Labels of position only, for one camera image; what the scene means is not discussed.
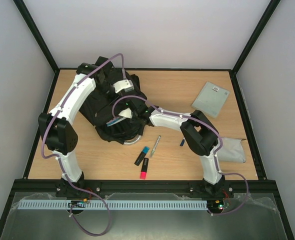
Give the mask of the black backpack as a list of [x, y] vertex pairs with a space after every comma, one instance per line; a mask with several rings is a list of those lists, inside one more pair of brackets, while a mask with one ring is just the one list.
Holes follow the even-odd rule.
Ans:
[[[112, 126], [107, 126], [107, 123], [118, 118], [119, 113], [124, 110], [123, 105], [117, 102], [119, 98], [123, 96], [139, 96], [147, 99], [147, 96], [141, 91], [139, 77], [125, 72], [124, 78], [122, 69], [114, 67], [113, 63], [110, 62], [95, 74], [95, 79], [101, 85], [90, 93], [81, 105], [79, 112], [95, 127], [97, 134], [102, 140], [107, 142], [114, 141], [122, 145], [135, 142], [144, 133], [145, 120], [133, 114], [131, 119], [125, 118], [125, 120]], [[124, 79], [132, 81], [134, 90], [128, 92], [120, 91], [120, 97], [115, 100], [106, 99], [104, 89]]]

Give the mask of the dog picture book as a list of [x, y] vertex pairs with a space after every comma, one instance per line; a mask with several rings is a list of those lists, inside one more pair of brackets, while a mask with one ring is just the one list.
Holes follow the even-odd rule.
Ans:
[[119, 116], [119, 117], [114, 118], [113, 120], [107, 122], [106, 125], [108, 127], [110, 127], [110, 126], [115, 125], [115, 124], [117, 124], [117, 123], [119, 123], [119, 122], [121, 122], [121, 121], [123, 121], [125, 119], [126, 119], [125, 117]]

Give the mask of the grey notebook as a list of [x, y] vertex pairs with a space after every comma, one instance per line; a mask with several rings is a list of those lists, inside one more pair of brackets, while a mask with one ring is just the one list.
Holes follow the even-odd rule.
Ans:
[[229, 95], [227, 89], [206, 82], [191, 106], [212, 118], [217, 118]]

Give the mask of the grey pencil pouch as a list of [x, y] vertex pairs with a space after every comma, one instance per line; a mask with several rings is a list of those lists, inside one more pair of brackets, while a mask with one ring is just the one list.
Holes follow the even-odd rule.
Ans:
[[246, 155], [241, 139], [223, 137], [222, 142], [223, 147], [217, 152], [217, 157], [220, 162], [246, 162]]

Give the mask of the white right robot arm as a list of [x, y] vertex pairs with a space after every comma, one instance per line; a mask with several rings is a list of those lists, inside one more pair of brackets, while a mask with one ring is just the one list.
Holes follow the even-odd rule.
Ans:
[[200, 157], [206, 192], [216, 196], [223, 190], [224, 177], [217, 156], [223, 147], [223, 140], [201, 111], [169, 111], [136, 95], [121, 97], [119, 102], [123, 105], [123, 110], [130, 109], [131, 115], [136, 114], [139, 119], [145, 120], [146, 124], [180, 131], [190, 150]]

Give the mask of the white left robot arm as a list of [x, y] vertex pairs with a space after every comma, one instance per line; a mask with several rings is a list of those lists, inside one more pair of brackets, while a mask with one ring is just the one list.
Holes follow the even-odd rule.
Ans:
[[101, 85], [96, 80], [95, 74], [110, 62], [108, 59], [93, 68], [87, 63], [80, 65], [71, 86], [59, 103], [49, 113], [41, 113], [38, 117], [42, 139], [41, 156], [44, 159], [55, 157], [62, 171], [63, 180], [80, 191], [82, 189], [74, 185], [83, 176], [83, 172], [75, 153], [78, 135], [73, 129], [73, 122], [86, 98]]

